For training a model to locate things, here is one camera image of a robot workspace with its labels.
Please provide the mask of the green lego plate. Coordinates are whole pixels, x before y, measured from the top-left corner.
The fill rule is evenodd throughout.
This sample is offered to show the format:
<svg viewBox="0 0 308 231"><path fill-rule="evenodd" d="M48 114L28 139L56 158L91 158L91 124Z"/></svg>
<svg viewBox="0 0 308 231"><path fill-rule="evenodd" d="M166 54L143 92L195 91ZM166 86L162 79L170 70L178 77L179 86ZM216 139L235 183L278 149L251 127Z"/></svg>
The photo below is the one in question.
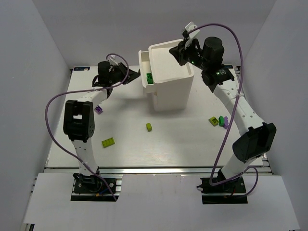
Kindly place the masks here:
<svg viewBox="0 0 308 231"><path fill-rule="evenodd" d="M147 83L148 84L153 84L154 83L153 76L152 76L151 73L147 73L146 74L146 79L147 79Z"/></svg>

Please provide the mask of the green lego brick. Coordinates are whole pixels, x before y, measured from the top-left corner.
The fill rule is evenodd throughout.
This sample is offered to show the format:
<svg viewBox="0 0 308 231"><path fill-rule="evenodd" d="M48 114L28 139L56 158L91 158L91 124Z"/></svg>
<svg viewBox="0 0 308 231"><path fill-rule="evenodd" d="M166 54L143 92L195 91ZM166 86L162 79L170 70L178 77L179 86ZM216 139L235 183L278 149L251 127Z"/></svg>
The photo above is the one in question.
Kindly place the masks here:
<svg viewBox="0 0 308 231"><path fill-rule="evenodd" d="M218 118L218 124L220 127L224 127L225 126L225 118L223 116L220 116Z"/></svg>

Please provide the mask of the purple round lego piece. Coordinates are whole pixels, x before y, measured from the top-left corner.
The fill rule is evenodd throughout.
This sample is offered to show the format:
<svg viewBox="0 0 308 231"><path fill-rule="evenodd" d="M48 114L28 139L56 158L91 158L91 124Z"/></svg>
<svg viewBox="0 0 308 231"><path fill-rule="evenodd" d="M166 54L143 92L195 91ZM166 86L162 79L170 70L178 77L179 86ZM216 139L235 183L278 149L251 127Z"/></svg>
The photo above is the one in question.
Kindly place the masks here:
<svg viewBox="0 0 308 231"><path fill-rule="evenodd" d="M228 120L228 117L227 117L227 116L224 117L224 125L223 125L223 127L224 127L225 129L227 129L227 128L229 127L229 120Z"/></svg>

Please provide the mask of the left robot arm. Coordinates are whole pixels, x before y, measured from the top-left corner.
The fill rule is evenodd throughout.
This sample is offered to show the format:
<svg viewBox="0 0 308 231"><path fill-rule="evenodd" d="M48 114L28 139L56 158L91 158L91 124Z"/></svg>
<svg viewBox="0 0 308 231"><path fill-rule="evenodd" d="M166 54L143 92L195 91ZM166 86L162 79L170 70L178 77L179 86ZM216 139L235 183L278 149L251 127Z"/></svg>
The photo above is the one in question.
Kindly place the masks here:
<svg viewBox="0 0 308 231"><path fill-rule="evenodd" d="M98 63L98 74L92 80L94 90L77 100L65 102L63 130L81 160L80 174L99 174L91 141L95 132L94 108L110 97L112 86L118 83L126 85L137 79L140 74L140 71L133 71L123 63L112 64L102 61Z"/></svg>

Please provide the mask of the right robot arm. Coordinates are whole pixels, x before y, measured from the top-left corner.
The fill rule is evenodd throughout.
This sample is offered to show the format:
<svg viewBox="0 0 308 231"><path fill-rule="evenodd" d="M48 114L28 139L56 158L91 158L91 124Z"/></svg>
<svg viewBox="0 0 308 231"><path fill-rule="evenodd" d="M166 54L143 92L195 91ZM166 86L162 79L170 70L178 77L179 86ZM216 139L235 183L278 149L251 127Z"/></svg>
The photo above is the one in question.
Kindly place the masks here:
<svg viewBox="0 0 308 231"><path fill-rule="evenodd" d="M189 46L186 43L187 39L179 42L169 49L169 53L179 65L191 63L202 71L203 82L230 113L229 122L234 122L238 128L240 137L232 145L233 154L218 172L218 181L234 180L255 159L270 150L277 129L273 123L266 123L260 118L240 94L235 77L222 63L224 47L221 39L208 37L203 47L197 39Z"/></svg>

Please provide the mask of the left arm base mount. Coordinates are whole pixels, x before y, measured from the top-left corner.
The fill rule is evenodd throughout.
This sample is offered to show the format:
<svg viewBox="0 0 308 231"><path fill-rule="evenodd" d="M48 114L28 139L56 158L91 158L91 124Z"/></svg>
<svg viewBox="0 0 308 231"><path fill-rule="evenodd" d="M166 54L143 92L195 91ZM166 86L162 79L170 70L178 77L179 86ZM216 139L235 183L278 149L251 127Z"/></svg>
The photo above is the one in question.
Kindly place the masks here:
<svg viewBox="0 0 308 231"><path fill-rule="evenodd" d="M73 174L74 183L70 200L73 202L115 202L119 197L120 185L117 178L105 178L105 182L95 175Z"/></svg>

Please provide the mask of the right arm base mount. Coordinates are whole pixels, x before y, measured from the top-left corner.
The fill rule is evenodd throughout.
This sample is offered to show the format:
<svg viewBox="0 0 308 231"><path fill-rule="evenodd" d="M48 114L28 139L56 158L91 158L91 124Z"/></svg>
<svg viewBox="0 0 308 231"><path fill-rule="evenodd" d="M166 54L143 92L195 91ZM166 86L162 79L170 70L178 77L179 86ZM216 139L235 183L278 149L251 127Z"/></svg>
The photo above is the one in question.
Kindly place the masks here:
<svg viewBox="0 0 308 231"><path fill-rule="evenodd" d="M196 188L202 194L204 205L247 204L246 187L242 177L227 183L211 186L210 178L200 178Z"/></svg>

